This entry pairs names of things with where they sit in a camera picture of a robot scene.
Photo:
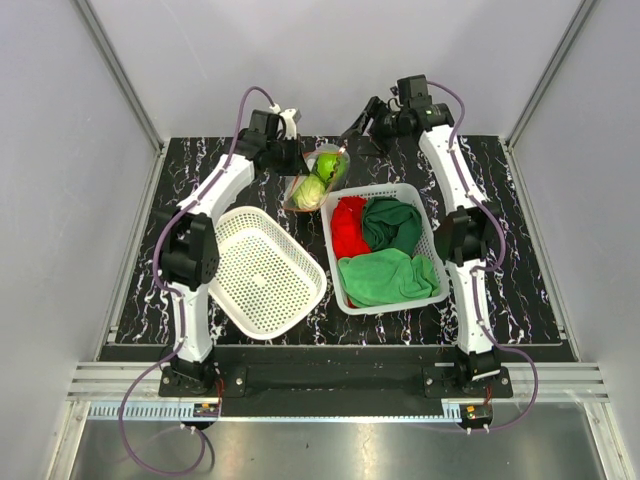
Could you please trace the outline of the green fake cabbage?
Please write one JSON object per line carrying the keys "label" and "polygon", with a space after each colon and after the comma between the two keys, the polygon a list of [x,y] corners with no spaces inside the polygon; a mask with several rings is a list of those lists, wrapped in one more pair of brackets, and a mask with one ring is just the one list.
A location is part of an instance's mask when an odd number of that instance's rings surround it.
{"label": "green fake cabbage", "polygon": [[316,177],[308,177],[295,190],[293,201],[299,209],[314,209],[325,196],[325,185]]}

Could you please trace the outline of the clear zip top bag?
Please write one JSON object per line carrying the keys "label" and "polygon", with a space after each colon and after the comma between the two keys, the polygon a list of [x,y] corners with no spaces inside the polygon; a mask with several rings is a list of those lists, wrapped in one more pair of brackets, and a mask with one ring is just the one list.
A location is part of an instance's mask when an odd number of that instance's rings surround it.
{"label": "clear zip top bag", "polygon": [[304,155],[308,174],[299,174],[288,181],[282,206],[293,212],[319,210],[333,191],[341,189],[350,168],[350,156],[345,146],[323,144]]}

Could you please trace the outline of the green fake watermelon ball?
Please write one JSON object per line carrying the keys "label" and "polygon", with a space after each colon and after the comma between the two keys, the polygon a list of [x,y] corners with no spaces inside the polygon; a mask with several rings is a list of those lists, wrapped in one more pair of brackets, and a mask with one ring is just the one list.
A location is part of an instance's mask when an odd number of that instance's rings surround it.
{"label": "green fake watermelon ball", "polygon": [[321,153],[316,160],[316,175],[324,182],[337,181],[346,168],[344,157],[336,153]]}

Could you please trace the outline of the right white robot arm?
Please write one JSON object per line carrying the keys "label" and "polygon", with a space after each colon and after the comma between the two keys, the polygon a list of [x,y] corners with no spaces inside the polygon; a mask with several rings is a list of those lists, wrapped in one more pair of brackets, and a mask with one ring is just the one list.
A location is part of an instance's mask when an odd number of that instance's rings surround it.
{"label": "right white robot arm", "polygon": [[371,97],[338,143],[366,134],[377,154],[385,155],[391,140],[412,138],[428,160],[446,211],[434,242],[453,286],[458,318],[454,384],[460,393],[472,397],[500,374],[488,320],[485,275],[493,268],[487,262],[491,241],[501,246],[506,242],[498,209],[481,192],[462,157],[457,130],[463,117],[434,102],[429,92],[432,85],[423,74],[399,79],[392,90],[397,105]]}

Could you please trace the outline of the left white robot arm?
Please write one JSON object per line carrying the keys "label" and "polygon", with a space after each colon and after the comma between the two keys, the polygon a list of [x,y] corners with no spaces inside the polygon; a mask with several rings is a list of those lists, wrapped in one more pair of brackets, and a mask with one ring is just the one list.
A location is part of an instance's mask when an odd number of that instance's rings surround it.
{"label": "left white robot arm", "polygon": [[256,175],[270,171],[293,176],[309,171],[301,152],[295,108],[255,110],[249,125],[236,132],[229,152],[202,184],[163,213],[165,226],[154,250],[154,279],[171,297],[173,352],[161,362],[162,385],[196,396],[215,388],[213,343],[208,333],[209,284],[220,262],[215,233],[219,218]]}

